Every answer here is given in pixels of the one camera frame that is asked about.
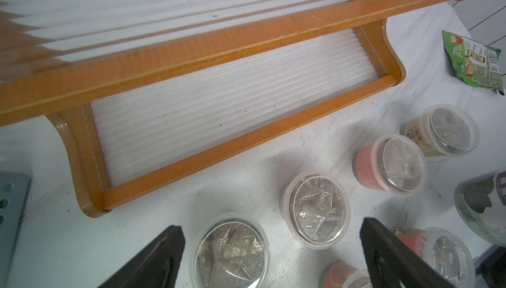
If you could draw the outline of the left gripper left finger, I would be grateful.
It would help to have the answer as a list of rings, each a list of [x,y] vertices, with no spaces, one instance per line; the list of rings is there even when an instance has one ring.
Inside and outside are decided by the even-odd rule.
[[[170,225],[102,287],[175,287],[185,247],[183,229]]]

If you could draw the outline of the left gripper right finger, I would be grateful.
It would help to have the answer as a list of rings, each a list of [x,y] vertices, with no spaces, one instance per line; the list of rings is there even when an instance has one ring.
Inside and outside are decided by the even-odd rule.
[[[373,287],[452,287],[376,218],[364,218],[360,238]]]

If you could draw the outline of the small red jar shelf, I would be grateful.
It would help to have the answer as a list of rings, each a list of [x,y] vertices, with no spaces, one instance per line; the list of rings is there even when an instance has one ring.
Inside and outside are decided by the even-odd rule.
[[[396,227],[392,233],[453,287],[474,287],[473,257],[456,235],[438,227]]]
[[[318,287],[371,288],[372,284],[367,270],[360,270],[342,260],[338,260],[324,269]]]

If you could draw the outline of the small red jar bottom shelf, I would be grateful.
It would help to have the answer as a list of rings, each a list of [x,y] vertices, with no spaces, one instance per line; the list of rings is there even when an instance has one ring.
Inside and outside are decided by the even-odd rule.
[[[338,260],[324,269],[318,287],[371,288],[372,284],[367,270],[360,270],[342,260]]]

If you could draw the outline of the green label seed jar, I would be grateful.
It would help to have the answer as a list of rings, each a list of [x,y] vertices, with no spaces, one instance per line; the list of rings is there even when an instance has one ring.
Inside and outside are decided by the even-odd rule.
[[[261,225],[240,212],[212,219],[191,248],[193,287],[261,287],[270,267],[270,244]]]

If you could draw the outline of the orange-red label seed jar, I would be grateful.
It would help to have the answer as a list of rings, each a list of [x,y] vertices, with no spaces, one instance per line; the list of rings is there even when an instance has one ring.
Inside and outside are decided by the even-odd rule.
[[[298,174],[282,192],[279,207],[296,240],[314,250],[340,242],[351,221],[345,189],[337,179],[318,171]]]

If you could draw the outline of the red label seed jar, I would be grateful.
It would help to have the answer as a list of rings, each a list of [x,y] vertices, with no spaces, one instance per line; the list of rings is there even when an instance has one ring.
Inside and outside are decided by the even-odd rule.
[[[361,149],[353,158],[354,175],[367,189],[410,197],[428,177],[424,154],[402,135],[384,135]]]

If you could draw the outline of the watermelon seed tin can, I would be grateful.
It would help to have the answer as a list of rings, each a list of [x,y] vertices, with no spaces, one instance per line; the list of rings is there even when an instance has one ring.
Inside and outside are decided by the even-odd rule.
[[[505,169],[461,182],[454,201],[460,217],[475,234],[505,247]]]

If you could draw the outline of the yellow label seed jar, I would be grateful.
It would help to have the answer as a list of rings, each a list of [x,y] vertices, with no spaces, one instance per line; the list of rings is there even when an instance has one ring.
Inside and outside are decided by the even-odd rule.
[[[400,133],[411,139],[425,157],[462,157],[472,152],[480,141],[474,119],[448,104],[427,107],[419,117],[405,123]]]

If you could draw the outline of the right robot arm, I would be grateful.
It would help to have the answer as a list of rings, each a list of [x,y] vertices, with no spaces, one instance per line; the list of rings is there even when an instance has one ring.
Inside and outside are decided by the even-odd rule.
[[[491,247],[477,261],[475,287],[505,287],[505,248]]]

